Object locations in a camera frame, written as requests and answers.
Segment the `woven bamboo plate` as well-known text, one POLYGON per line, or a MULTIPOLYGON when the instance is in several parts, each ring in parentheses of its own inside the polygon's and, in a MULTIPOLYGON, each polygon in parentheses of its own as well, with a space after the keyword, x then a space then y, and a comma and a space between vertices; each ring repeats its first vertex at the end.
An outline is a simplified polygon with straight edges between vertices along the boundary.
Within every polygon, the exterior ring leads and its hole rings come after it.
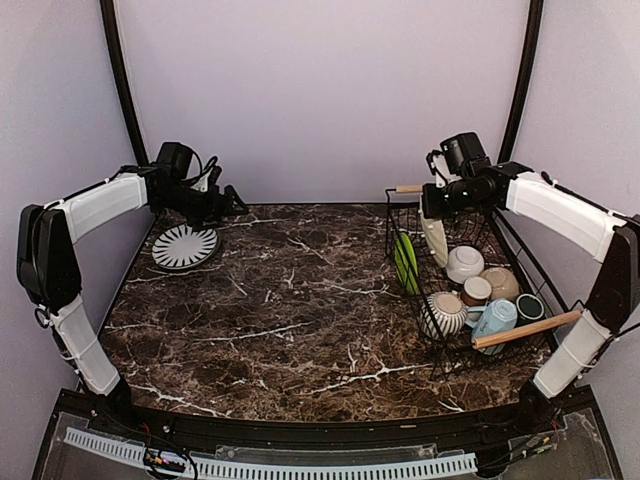
POLYGON ((420 216, 425 241, 429 253, 440 268, 445 268, 448 262, 449 249, 444 224, 441 219, 420 216))

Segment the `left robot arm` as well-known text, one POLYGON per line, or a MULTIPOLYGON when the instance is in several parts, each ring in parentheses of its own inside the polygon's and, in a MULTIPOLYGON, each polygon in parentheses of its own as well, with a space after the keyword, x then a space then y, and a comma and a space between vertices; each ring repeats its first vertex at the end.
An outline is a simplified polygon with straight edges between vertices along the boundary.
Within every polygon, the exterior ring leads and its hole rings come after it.
POLYGON ((172 210, 201 230, 223 218, 245 215, 247 205, 232 186, 219 188, 220 167, 202 180, 184 170, 154 163, 127 165, 115 175, 49 204, 29 205, 20 216, 16 272, 35 306, 42 328, 53 331, 63 359, 92 393, 109 398, 127 391, 84 308, 75 245, 111 220, 144 207, 172 210))

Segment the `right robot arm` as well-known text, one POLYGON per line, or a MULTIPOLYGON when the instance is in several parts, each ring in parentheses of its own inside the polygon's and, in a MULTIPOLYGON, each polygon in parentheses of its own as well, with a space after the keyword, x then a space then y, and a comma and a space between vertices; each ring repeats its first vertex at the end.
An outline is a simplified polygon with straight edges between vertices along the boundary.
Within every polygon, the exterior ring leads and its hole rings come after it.
POLYGON ((511 426, 530 434, 549 416, 544 398, 560 395, 638 308, 639 219, 597 206, 516 162, 483 164, 443 185, 426 183, 422 194, 428 218, 469 209, 510 211, 572 241, 601 266, 577 323, 533 377, 540 396, 528 396, 511 410, 511 426))

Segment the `lime green plastic plate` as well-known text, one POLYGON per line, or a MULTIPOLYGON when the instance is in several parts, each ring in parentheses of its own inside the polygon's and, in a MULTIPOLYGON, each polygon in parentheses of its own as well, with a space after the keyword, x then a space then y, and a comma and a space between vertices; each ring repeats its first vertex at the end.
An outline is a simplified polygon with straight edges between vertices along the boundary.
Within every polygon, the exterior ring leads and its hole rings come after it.
POLYGON ((394 248, 394 263, 398 281, 408 296, 419 293, 418 266, 415 251, 409 236, 401 232, 394 248))

